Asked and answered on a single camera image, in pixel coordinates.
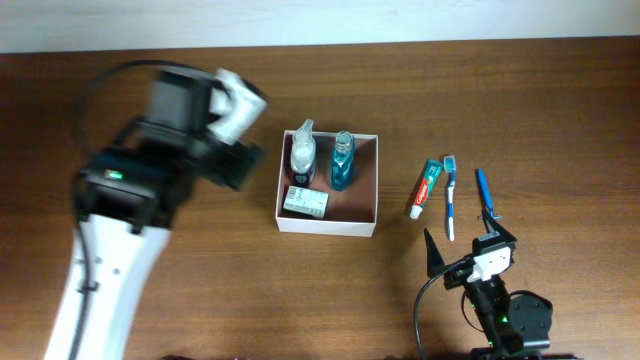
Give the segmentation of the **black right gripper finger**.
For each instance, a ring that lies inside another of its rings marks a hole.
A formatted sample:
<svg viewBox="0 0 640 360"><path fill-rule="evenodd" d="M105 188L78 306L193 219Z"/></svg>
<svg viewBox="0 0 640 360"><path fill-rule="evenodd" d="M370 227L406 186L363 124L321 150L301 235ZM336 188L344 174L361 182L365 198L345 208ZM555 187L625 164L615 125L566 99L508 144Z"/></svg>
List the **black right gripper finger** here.
<svg viewBox="0 0 640 360"><path fill-rule="evenodd" d="M445 269L445 263L427 228L424 229L424 238L426 243L427 275L430 278L434 278Z"/></svg>
<svg viewBox="0 0 640 360"><path fill-rule="evenodd" d="M488 230L488 234L482 238L483 245L498 245L498 244L515 244L517 239L510 232L508 232L502 225L500 225L490 215L485 216L485 227Z"/></svg>

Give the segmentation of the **blue mouthwash bottle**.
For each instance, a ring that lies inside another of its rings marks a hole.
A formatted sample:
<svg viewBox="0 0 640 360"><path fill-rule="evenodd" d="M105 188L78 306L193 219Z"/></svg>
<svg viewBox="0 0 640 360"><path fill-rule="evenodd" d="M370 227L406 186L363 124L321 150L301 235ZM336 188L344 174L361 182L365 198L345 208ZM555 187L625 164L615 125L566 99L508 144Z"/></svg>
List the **blue mouthwash bottle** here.
<svg viewBox="0 0 640 360"><path fill-rule="evenodd" d="M355 157L355 138L348 131L336 135L331 160L331 187L335 191L345 190L351 183Z"/></svg>

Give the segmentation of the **green white soap box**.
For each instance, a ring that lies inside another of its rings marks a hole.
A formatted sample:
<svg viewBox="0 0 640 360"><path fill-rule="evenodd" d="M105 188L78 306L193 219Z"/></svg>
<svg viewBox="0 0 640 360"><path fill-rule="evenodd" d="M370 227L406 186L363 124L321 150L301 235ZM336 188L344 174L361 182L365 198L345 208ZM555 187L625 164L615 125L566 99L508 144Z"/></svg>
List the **green white soap box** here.
<svg viewBox="0 0 640 360"><path fill-rule="evenodd" d="M321 191L290 186L287 190L283 209L315 219L323 219L329 203L329 194Z"/></svg>

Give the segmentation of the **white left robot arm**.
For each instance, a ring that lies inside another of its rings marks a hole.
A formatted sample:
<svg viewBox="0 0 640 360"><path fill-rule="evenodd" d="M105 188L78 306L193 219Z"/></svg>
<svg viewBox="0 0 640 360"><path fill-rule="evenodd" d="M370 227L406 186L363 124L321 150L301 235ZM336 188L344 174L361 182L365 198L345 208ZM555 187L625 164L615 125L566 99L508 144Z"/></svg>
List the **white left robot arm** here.
<svg viewBox="0 0 640 360"><path fill-rule="evenodd" d="M72 181L73 247L49 359L124 355L148 276L176 213L206 179L238 189L262 151L242 137L266 109L238 74L158 65L149 107Z"/></svg>

